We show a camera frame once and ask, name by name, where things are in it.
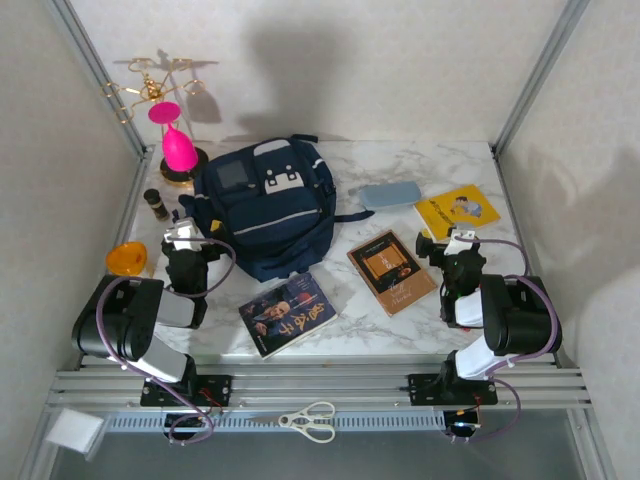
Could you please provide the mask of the yellow cartoon cover book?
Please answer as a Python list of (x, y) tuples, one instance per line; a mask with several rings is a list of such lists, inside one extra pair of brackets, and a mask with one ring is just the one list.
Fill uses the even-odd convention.
[(449, 192), (425, 198), (415, 204), (426, 230), (435, 241), (449, 237), (458, 224), (474, 230), (501, 219), (498, 211), (476, 185), (466, 185)]

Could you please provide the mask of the brown scroll cover book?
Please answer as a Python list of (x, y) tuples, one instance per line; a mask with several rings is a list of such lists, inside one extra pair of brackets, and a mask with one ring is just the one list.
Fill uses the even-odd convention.
[(401, 312), (437, 288), (392, 230), (352, 249), (347, 256), (388, 316)]

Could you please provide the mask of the blue-grey pencil case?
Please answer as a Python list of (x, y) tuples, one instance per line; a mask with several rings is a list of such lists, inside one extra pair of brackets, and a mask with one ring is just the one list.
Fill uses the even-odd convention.
[(368, 184), (350, 189), (349, 195), (357, 197), (363, 207), (374, 211), (413, 205), (422, 197), (414, 181)]

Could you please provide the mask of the navy blue backpack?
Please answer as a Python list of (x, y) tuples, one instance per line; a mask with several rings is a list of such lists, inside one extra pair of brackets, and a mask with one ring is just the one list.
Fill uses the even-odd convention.
[(219, 221), (237, 265), (266, 282), (304, 273), (328, 253), (337, 223), (371, 217), (339, 215), (333, 176), (311, 135), (274, 138), (219, 156), (178, 198), (206, 236)]

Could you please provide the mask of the dark blue portrait cover book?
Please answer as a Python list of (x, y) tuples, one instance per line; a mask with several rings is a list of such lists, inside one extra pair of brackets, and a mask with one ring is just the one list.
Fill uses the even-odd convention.
[(310, 273), (292, 277), (239, 308), (262, 359), (311, 335), (338, 312)]

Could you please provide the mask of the small dark brown bottle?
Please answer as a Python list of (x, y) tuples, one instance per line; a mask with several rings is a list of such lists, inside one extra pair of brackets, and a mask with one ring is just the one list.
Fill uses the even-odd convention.
[(154, 216), (159, 221), (165, 221), (169, 218), (168, 210), (157, 189), (149, 188), (144, 191), (143, 198), (151, 208)]

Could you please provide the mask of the orange funnel cup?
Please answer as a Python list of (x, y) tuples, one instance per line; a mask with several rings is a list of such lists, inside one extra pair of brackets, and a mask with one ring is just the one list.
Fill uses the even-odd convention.
[(148, 250), (142, 242), (126, 242), (113, 248), (105, 258), (108, 272), (117, 276), (149, 277), (154, 275)]

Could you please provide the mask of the pink goblet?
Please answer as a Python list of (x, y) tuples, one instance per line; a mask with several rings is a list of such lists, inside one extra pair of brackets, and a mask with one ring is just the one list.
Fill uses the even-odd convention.
[(174, 123), (181, 115), (181, 108), (174, 102), (159, 102), (150, 108), (149, 119), (164, 126), (162, 150), (167, 166), (174, 172), (184, 173), (192, 170), (198, 163), (198, 154), (192, 140)]

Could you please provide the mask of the small controller circuit board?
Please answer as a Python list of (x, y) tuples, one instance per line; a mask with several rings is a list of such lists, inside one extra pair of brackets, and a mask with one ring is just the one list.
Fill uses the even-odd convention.
[(214, 432), (217, 418), (223, 413), (221, 409), (206, 412), (178, 414), (171, 413), (165, 417), (163, 435), (172, 445), (186, 446), (207, 440)]
[(475, 432), (482, 427), (480, 408), (478, 406), (459, 410), (447, 410), (444, 416), (444, 435), (454, 443), (462, 439), (468, 443)]

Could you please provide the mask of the white pad in plastic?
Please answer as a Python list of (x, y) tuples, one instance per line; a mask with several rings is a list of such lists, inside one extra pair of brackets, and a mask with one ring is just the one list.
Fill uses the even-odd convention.
[(45, 440), (57, 447), (91, 457), (104, 436), (106, 426), (107, 420), (102, 417), (63, 408)]

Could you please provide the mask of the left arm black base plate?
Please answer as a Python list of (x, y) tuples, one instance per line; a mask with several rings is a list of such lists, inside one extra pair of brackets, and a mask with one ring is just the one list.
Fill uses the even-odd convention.
[[(197, 407), (227, 407), (231, 395), (232, 376), (197, 375), (194, 380), (169, 383), (190, 404)], [(154, 382), (144, 382), (140, 396), (142, 407), (185, 407), (186, 404)]]

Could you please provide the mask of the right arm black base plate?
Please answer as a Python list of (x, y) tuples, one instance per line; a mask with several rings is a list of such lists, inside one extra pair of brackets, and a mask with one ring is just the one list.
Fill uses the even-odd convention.
[(412, 406), (492, 406), (498, 403), (489, 381), (445, 379), (440, 374), (411, 374), (407, 392)]

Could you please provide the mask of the aluminium frame post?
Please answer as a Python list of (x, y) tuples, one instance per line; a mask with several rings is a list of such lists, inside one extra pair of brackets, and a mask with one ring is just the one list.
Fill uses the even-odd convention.
[(124, 135), (130, 149), (138, 159), (144, 159), (149, 152), (138, 129), (132, 123), (121, 123), (123, 119), (122, 107), (125, 106), (118, 93), (110, 97), (104, 96), (103, 87), (112, 81), (103, 61), (97, 53), (89, 34), (84, 28), (71, 0), (42, 0), (49, 9), (54, 21), (61, 29), (63, 35), (69, 40), (72, 50), (80, 59), (84, 71), (91, 82), (98, 89), (98, 97), (109, 109), (112, 120)]
[(523, 124), (590, 2), (591, 0), (567, 0), (503, 127), (491, 146), (493, 157), (497, 162), (506, 153)]

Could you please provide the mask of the aluminium cross rail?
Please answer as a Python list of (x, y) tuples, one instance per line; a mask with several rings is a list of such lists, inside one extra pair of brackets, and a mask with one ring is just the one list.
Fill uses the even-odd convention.
[[(56, 375), (46, 397), (49, 407), (88, 411), (139, 409), (144, 380), (118, 369), (81, 370)], [(298, 372), (269, 377), (249, 371), (232, 374), (227, 408), (231, 411), (287, 410), (329, 401), (340, 410), (406, 410), (410, 407), (405, 375), (361, 375), (330, 372), (304, 376)], [(519, 371), (495, 387), (498, 407), (515, 407), (513, 387), (527, 409), (589, 408), (591, 396), (577, 370)]]

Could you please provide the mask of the white handled scissors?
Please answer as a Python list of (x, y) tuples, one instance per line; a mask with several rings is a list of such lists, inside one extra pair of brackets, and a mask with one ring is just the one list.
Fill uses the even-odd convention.
[(300, 433), (317, 444), (327, 444), (336, 436), (331, 424), (336, 407), (328, 401), (317, 401), (290, 413), (271, 416), (253, 416), (249, 421), (254, 424), (273, 425)]

